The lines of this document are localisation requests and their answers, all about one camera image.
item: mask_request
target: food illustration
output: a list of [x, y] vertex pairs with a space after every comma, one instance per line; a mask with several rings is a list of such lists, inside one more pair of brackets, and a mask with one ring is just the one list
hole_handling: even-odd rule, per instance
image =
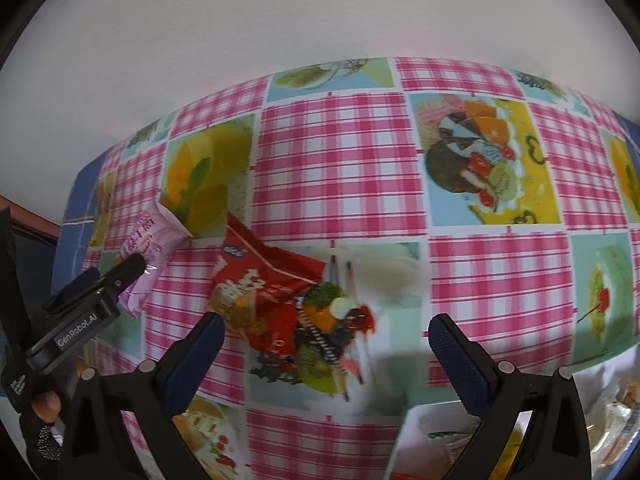
[[158, 126], [158, 121], [154, 121], [151, 124], [148, 124], [141, 130], [138, 130], [133, 137], [129, 139], [129, 142], [126, 145], [126, 148], [132, 148], [136, 144], [140, 144], [141, 142], [147, 142], [151, 138], [151, 134], [156, 130], [156, 126]]
[[324, 262], [268, 246], [231, 213], [216, 255], [209, 305], [256, 349], [292, 353], [295, 298], [322, 278]]
[[222, 236], [227, 211], [244, 218], [253, 126], [247, 116], [169, 145], [160, 203], [195, 238]]
[[604, 145], [609, 152], [611, 166], [616, 175], [618, 188], [630, 222], [640, 222], [640, 179], [631, 161], [631, 155], [621, 139], [605, 130], [600, 130]]
[[599, 268], [593, 269], [589, 280], [589, 322], [593, 334], [602, 339], [607, 326], [607, 314], [609, 312], [610, 291], [604, 286], [604, 279]]
[[89, 240], [89, 247], [100, 247], [104, 243], [104, 237], [109, 227], [109, 212], [115, 175], [115, 171], [111, 171], [96, 184], [94, 230], [91, 240]]
[[333, 63], [303, 66], [278, 76], [273, 84], [290, 88], [320, 88], [334, 77], [348, 77], [359, 72], [368, 61], [368, 59], [345, 59]]
[[526, 72], [516, 72], [516, 78], [518, 82], [531, 88], [539, 88], [540, 90], [546, 90], [555, 95], [559, 99], [566, 100], [566, 94], [557, 84], [552, 83], [549, 79], [538, 77], [535, 75], [527, 74]]
[[155, 135], [151, 142], [156, 143], [161, 140], [165, 140], [169, 135], [169, 130], [174, 125], [174, 120], [177, 117], [178, 112], [171, 112], [168, 115], [165, 115], [163, 118], [157, 121], [157, 124], [154, 128]]
[[236, 429], [229, 422], [228, 408], [194, 397], [187, 411], [175, 415], [174, 425], [212, 480], [245, 478]]
[[626, 233], [570, 237], [576, 293], [572, 363], [608, 351], [634, 333], [634, 270]]
[[411, 100], [436, 225], [559, 222], [545, 156], [522, 104], [452, 94]]
[[393, 77], [385, 58], [345, 59], [277, 73], [273, 77], [268, 100], [319, 91], [393, 86]]
[[249, 343], [259, 352], [260, 364], [251, 373], [270, 383], [304, 383], [350, 400], [347, 375], [363, 382], [363, 359], [353, 343], [361, 337], [366, 346], [367, 334], [376, 326], [370, 308], [357, 301], [351, 263], [346, 263], [346, 290], [336, 283], [337, 259], [332, 257], [328, 265], [332, 281], [318, 283], [295, 304], [283, 305], [249, 326]]
[[548, 79], [526, 72], [514, 71], [512, 73], [527, 97], [574, 110], [586, 117], [591, 116], [581, 97], [573, 90], [562, 88]]

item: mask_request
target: green leaf illustration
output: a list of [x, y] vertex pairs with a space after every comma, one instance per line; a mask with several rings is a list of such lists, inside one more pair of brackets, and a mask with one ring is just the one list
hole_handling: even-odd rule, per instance
[[172, 210], [172, 213], [180, 221], [181, 224], [186, 224], [187, 216], [189, 216], [189, 209], [191, 209], [191, 193], [185, 190], [180, 192], [180, 202]]
[[189, 175], [189, 183], [187, 185], [188, 193], [193, 193], [198, 189], [198, 186], [202, 184], [202, 181], [209, 173], [209, 167], [211, 165], [211, 158], [208, 156], [207, 158], [203, 158], [200, 162], [198, 162]]
[[564, 90], [562, 90], [555, 83], [549, 81], [549, 79], [527, 74], [526, 72], [516, 72], [516, 78], [523, 85], [529, 86], [531, 88], [539, 88], [540, 90], [546, 90], [547, 92], [555, 95], [557, 98], [564, 99], [566, 101], [566, 94], [564, 93]]
[[273, 83], [290, 88], [302, 88], [322, 79], [328, 72], [329, 70], [320, 68], [319, 65], [303, 66], [281, 75]]

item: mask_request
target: purple snack package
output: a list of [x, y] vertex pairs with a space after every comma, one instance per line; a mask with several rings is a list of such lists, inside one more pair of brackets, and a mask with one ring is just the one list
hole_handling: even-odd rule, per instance
[[167, 264], [169, 257], [185, 239], [191, 237], [180, 221], [155, 200], [151, 201], [138, 216], [129, 236], [120, 248], [120, 257], [140, 253], [146, 261], [145, 273], [127, 287], [118, 302], [130, 313], [142, 310], [146, 295]]

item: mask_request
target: black clip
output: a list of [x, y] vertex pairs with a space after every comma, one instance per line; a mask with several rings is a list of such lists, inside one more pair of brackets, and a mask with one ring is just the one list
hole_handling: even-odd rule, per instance
[[136, 415], [167, 480], [209, 480], [171, 417], [186, 411], [224, 338], [223, 319], [208, 312], [157, 363], [147, 360], [130, 374], [104, 377], [85, 370], [67, 419], [60, 479], [146, 480], [122, 421], [125, 411]]
[[0, 324], [7, 339], [0, 382], [17, 413], [35, 394], [54, 390], [63, 401], [65, 417], [66, 397], [50, 373], [120, 315], [118, 295], [145, 266], [140, 254], [132, 254], [101, 278], [98, 269], [86, 270], [30, 317], [15, 268], [10, 212], [0, 210]]
[[494, 469], [520, 412], [532, 411], [507, 478], [591, 479], [587, 428], [569, 370], [526, 374], [494, 362], [447, 314], [429, 323], [429, 344], [465, 409], [482, 423], [443, 480], [485, 479]]

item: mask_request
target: plastic bag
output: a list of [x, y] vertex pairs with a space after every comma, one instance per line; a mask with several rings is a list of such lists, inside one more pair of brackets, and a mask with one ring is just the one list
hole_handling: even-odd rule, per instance
[[120, 295], [119, 303], [129, 312], [135, 314], [142, 309], [146, 295], [153, 288], [169, 257], [187, 237], [191, 237], [191, 234], [186, 227], [155, 200], [140, 213], [119, 254], [119, 258], [124, 259], [130, 254], [140, 253], [146, 261], [145, 273]]
[[607, 385], [584, 414], [591, 449], [591, 474], [607, 464], [605, 460], [631, 416], [631, 408], [615, 398], [615, 383]]
[[[254, 348], [285, 356], [295, 351], [297, 296], [322, 278], [324, 262], [265, 245], [231, 213], [216, 257], [209, 303]], [[277, 322], [266, 320], [276, 317]], [[278, 326], [270, 333], [267, 326]]]
[[640, 383], [629, 381], [626, 384], [622, 395], [619, 395], [620, 401], [631, 408], [631, 413], [618, 435], [615, 443], [607, 453], [602, 462], [602, 466], [609, 466], [618, 460], [622, 454], [628, 449], [640, 430]]

